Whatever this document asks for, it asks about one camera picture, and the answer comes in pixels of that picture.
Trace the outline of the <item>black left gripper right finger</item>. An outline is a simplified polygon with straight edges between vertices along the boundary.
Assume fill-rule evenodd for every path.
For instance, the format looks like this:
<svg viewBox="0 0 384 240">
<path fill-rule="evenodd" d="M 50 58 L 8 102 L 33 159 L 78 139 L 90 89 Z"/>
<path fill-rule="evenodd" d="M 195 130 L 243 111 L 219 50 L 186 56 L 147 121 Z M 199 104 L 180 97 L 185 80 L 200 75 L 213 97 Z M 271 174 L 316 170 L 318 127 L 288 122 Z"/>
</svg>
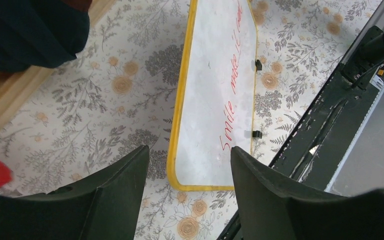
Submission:
<svg viewBox="0 0 384 240">
<path fill-rule="evenodd" d="M 384 240 L 384 188 L 351 197 L 317 190 L 238 146 L 230 164 L 246 240 Z"/>
</svg>

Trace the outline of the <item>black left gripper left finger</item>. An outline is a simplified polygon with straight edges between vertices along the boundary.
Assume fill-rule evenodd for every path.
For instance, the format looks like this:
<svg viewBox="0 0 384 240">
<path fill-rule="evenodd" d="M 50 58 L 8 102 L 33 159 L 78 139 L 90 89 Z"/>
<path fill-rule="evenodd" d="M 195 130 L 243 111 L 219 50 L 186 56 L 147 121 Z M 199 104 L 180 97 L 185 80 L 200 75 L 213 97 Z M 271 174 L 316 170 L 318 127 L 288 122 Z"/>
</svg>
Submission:
<svg viewBox="0 0 384 240">
<path fill-rule="evenodd" d="M 0 195 L 0 240 L 132 240 L 150 149 L 49 193 Z"/>
</svg>

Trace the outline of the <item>yellow framed whiteboard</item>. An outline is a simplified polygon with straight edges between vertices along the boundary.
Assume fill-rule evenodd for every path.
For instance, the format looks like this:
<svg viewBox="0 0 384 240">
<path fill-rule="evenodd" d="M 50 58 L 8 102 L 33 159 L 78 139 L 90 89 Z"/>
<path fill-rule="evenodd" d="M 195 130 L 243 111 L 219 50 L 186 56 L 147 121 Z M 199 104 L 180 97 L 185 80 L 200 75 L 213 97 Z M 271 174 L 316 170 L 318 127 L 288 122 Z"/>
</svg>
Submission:
<svg viewBox="0 0 384 240">
<path fill-rule="evenodd" d="M 193 0 L 166 173 L 184 192 L 234 188 L 231 150 L 252 149 L 258 28 L 247 0 Z"/>
</svg>

